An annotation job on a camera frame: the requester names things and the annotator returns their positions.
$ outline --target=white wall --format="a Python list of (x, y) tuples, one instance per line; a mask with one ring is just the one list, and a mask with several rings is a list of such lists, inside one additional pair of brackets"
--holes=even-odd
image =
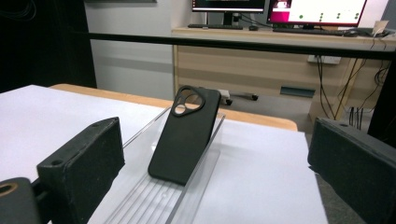
[(388, 0), (367, 0), (359, 27), (374, 27), (380, 21)]
[[(387, 2), (368, 0), (360, 27), (373, 27)], [(170, 36), (172, 28), (205, 21), (191, 12), (191, 0), (86, 3), (86, 12), (92, 33)], [(98, 88), (173, 99), (171, 46), (93, 40), (92, 55)]]

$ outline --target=white table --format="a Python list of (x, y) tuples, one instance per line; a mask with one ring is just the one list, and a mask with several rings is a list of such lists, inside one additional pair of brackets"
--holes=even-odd
[[(125, 142), (162, 111), (37, 86), (2, 93), (0, 179), (35, 180), (37, 164), (100, 119), (119, 117)], [(195, 223), (327, 223), (303, 133), (227, 119), (223, 125)]]

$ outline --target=black foam block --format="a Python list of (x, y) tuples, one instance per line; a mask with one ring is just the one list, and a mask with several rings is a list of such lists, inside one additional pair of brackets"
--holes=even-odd
[(396, 149), (340, 121), (317, 119), (312, 170), (367, 223), (396, 223)]
[(52, 223), (87, 223), (124, 165), (120, 121), (92, 124), (37, 165)]

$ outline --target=table surface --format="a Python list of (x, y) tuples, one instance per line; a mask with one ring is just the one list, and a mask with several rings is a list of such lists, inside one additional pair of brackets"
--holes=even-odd
[[(172, 105), (172, 102), (167, 100), (149, 98), (145, 96), (138, 96), (127, 93), (120, 93), (115, 91), (104, 91), (104, 90), (98, 90), (98, 89), (69, 85), (69, 84), (58, 84), (51, 86), (51, 88), (55, 90), (71, 91), (71, 92), (76, 92), (91, 96), (103, 97), (107, 99), (137, 103), (141, 105), (154, 105), (163, 108)], [(219, 112), (225, 114), (226, 119), (232, 119), (237, 121), (243, 121), (248, 123), (255, 123), (260, 125), (297, 131), (297, 124), (289, 119), (280, 119), (280, 118), (268, 117), (268, 116), (251, 114), (251, 113), (232, 111), (222, 108), (219, 109)]]
[[(147, 105), (150, 99), (144, 97), (137, 98), (145, 105), (136, 99), (130, 103), (55, 90), (61, 87), (28, 86), (0, 94), (0, 169), (6, 171), (0, 179), (25, 176), (35, 180), (37, 164), (97, 120), (119, 117), (125, 143), (163, 111), (156, 101), (151, 102), (156, 106)], [(230, 118), (221, 127), (219, 158), (194, 223), (327, 223), (318, 183), (306, 159), (304, 133)], [(134, 154), (134, 150), (125, 153)], [(126, 160), (126, 164), (136, 162)], [(128, 194), (126, 187), (132, 186), (126, 182), (135, 172), (123, 174), (115, 179), (90, 223), (104, 223), (117, 209), (120, 191), (116, 186)]]

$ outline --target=wooden panel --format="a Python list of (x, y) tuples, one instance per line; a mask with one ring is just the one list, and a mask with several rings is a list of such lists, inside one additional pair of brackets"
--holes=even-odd
[[(178, 84), (279, 95), (282, 86), (316, 89), (318, 66), (307, 55), (178, 46)], [(324, 84), (335, 92), (349, 59), (324, 64)]]

